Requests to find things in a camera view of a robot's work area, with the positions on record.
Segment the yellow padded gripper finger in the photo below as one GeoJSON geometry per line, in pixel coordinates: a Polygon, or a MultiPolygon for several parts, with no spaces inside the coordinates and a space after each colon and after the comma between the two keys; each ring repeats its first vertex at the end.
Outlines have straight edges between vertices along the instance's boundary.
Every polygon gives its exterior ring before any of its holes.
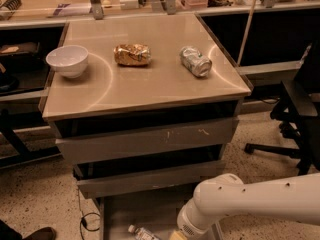
{"type": "Polygon", "coordinates": [[[169,240],[187,240],[187,238],[180,231],[173,231],[169,237],[169,240]]]}

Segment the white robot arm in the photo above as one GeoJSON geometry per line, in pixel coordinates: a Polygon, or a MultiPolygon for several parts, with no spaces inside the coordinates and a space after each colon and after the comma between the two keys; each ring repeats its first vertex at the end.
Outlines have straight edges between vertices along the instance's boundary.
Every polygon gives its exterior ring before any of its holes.
{"type": "Polygon", "coordinates": [[[245,184],[226,173],[199,183],[169,240],[198,240],[221,219],[254,215],[320,224],[320,174],[245,184]]]}

